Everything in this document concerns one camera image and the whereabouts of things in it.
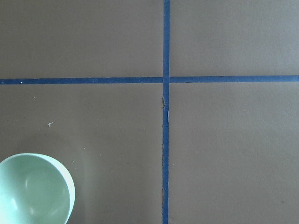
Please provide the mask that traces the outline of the green bowl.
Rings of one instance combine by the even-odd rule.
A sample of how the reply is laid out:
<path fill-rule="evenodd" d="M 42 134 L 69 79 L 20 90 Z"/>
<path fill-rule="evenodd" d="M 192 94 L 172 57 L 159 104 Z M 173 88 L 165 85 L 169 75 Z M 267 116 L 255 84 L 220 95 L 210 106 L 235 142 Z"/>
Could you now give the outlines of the green bowl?
<path fill-rule="evenodd" d="M 2 224 L 65 224 L 74 203 L 73 178 L 58 160 L 23 153 L 0 163 Z"/>

